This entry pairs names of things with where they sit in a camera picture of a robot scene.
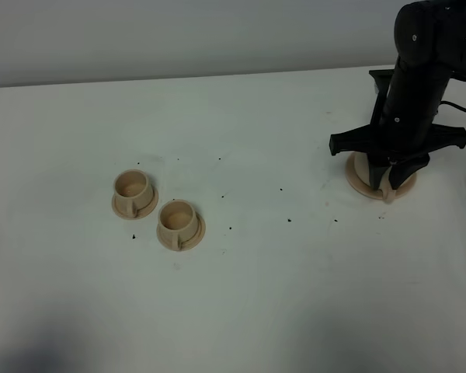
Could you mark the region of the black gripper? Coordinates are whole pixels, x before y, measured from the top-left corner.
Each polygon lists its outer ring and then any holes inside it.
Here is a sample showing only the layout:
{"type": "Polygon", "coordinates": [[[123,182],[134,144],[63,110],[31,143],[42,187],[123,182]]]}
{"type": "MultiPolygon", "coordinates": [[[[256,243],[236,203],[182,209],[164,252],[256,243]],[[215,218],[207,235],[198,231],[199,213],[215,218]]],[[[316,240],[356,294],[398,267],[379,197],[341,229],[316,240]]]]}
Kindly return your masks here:
{"type": "Polygon", "coordinates": [[[466,146],[464,128],[433,122],[452,70],[441,64],[411,68],[400,59],[393,70],[379,125],[368,124],[332,134],[329,139],[332,155],[340,152],[367,154],[372,190],[379,190],[382,183],[385,186],[390,183],[391,188],[397,190],[410,176],[428,165],[428,153],[448,146],[466,146]],[[391,167],[390,162],[398,164],[391,167]]]}

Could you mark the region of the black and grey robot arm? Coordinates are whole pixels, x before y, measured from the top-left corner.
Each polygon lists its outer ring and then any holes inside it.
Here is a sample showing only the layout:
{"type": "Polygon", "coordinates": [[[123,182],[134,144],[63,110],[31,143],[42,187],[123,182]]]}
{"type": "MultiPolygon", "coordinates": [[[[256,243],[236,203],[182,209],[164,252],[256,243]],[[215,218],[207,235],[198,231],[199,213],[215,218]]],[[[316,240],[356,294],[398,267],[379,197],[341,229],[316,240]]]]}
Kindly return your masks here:
{"type": "Polygon", "coordinates": [[[466,1],[419,1],[399,11],[393,69],[372,70],[377,89],[368,125],[333,134],[332,155],[349,152],[354,190],[385,202],[408,193],[430,153],[466,146],[466,130],[435,124],[451,79],[466,82],[466,1]]]}

